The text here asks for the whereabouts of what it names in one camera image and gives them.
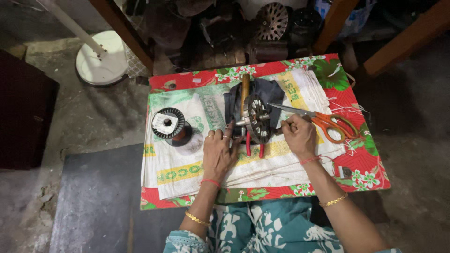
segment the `orange-handled scissors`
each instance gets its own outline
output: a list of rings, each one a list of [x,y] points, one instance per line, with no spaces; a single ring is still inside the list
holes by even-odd
[[[272,103],[267,103],[267,104],[270,106],[288,111],[288,112],[298,113],[302,117],[308,115],[309,117],[311,117],[311,121],[314,124],[316,124],[320,128],[322,128],[322,130],[325,133],[325,137],[327,137],[327,139],[333,143],[344,142],[346,136],[350,139],[356,139],[359,136],[359,133],[358,133],[358,130],[356,129],[356,127],[353,124],[351,124],[350,121],[348,121],[341,115],[338,115],[338,114],[327,115],[327,114],[323,114],[323,113],[319,113],[319,112],[310,112],[310,111],[306,111],[303,109],[297,109],[294,107],[285,106],[285,105],[281,105],[281,104],[272,104]],[[351,134],[349,131],[347,131],[347,129],[345,129],[344,127],[342,127],[339,124],[332,121],[331,119],[333,119],[333,118],[339,119],[339,120],[343,121],[344,123],[346,123],[353,130],[353,134]],[[330,134],[328,133],[328,129],[336,130],[341,135],[341,139],[335,140],[335,139],[331,138]]]

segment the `gold bangle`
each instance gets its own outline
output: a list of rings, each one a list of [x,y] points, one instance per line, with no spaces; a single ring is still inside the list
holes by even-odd
[[[211,223],[199,220],[197,217],[195,217],[194,215],[190,214],[187,210],[185,211],[185,214],[186,214],[187,217],[191,218],[195,222],[198,222],[198,223],[202,224],[203,226],[211,226]]]
[[[324,207],[327,207],[327,206],[331,206],[332,204],[336,204],[337,202],[339,202],[339,201],[345,199],[347,196],[348,196],[348,193],[346,192],[346,193],[344,194],[344,196],[342,196],[342,197],[339,197],[339,198],[337,198],[337,199],[335,199],[335,200],[332,200],[332,201],[330,201],[330,202],[328,202],[328,203],[326,203],[326,204],[324,204],[324,203],[322,203],[322,202],[319,202],[319,205],[320,205],[321,207],[323,207],[323,208],[324,208]]]

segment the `wooden table leg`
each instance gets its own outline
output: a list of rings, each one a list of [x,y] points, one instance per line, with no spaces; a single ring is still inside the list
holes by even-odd
[[[397,35],[365,63],[366,72],[375,76],[402,61],[411,53],[450,27],[450,0],[440,0],[412,25]]]
[[[108,24],[117,32],[142,64],[153,73],[153,56],[148,46],[113,0],[89,0]]]
[[[324,21],[324,28],[312,46],[314,55],[324,54],[328,46],[342,29],[345,20],[358,4],[359,0],[334,0]]]

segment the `hand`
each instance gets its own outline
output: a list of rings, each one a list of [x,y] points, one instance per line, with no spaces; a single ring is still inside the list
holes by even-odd
[[[238,160],[238,147],[243,137],[235,139],[230,148],[234,128],[234,120],[227,125],[225,135],[222,130],[210,130],[203,147],[204,179],[212,179],[221,183],[228,170]]]
[[[289,148],[300,160],[315,156],[317,133],[312,123],[304,120],[299,114],[294,114],[281,122],[281,129]]]

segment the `woman's right hand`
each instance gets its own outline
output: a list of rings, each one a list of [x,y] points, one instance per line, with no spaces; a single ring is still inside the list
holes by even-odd
[[[317,133],[314,124],[304,120],[299,114],[294,114],[286,121],[281,121],[281,129],[289,148],[300,160],[316,156]]]

